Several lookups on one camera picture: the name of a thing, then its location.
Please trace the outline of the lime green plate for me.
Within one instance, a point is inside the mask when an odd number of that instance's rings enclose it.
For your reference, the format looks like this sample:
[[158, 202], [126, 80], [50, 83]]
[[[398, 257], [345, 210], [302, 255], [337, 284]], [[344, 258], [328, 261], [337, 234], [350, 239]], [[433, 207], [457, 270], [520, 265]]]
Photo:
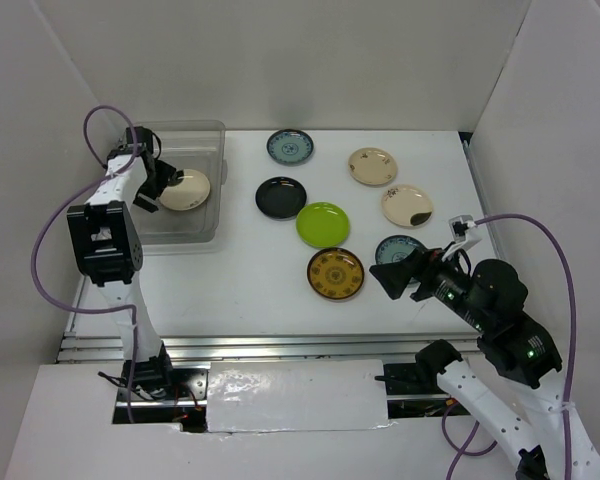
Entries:
[[342, 244], [350, 233], [350, 221], [345, 211], [329, 202], [305, 206], [298, 213], [295, 226], [305, 244], [319, 249]]

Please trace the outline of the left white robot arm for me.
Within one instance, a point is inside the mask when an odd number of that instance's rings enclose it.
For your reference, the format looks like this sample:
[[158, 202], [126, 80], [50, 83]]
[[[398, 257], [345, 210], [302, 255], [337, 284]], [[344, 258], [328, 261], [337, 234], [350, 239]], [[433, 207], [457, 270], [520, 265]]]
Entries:
[[151, 400], [172, 396], [178, 376], [142, 295], [144, 254], [130, 207], [156, 212], [157, 200], [177, 176], [157, 158], [154, 148], [160, 145], [143, 126], [126, 129], [123, 144], [107, 157], [107, 178], [85, 204], [67, 211], [78, 269], [106, 300], [122, 341], [124, 365], [116, 383]]

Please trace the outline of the yellow patterned plate brown rim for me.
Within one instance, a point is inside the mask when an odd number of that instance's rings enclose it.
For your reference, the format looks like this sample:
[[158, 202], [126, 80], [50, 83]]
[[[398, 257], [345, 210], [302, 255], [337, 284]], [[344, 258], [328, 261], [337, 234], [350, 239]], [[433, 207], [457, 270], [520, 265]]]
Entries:
[[361, 291], [365, 270], [353, 252], [331, 247], [318, 251], [309, 260], [306, 276], [319, 296], [331, 301], [345, 301]]

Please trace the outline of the cream plate with black patch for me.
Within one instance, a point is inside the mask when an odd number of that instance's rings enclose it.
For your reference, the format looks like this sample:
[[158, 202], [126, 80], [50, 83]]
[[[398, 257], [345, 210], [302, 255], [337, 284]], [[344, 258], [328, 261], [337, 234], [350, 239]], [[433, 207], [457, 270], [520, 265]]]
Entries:
[[188, 211], [200, 207], [211, 193], [208, 177], [199, 170], [184, 169], [184, 178], [168, 187], [159, 197], [162, 206], [173, 211]]

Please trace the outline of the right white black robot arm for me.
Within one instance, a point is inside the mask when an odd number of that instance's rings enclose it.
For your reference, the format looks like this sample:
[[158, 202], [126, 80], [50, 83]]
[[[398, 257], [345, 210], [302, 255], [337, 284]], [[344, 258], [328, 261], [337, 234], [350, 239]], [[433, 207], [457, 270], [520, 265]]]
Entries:
[[506, 454], [516, 478], [600, 479], [600, 455], [564, 395], [558, 349], [525, 313], [528, 290], [511, 265], [488, 259], [466, 273], [440, 249], [415, 250], [370, 272], [393, 300], [416, 281], [413, 301], [436, 299], [478, 332], [478, 349], [515, 392], [524, 417], [482, 383], [446, 340], [416, 354], [415, 378], [422, 389], [441, 389], [457, 400]]

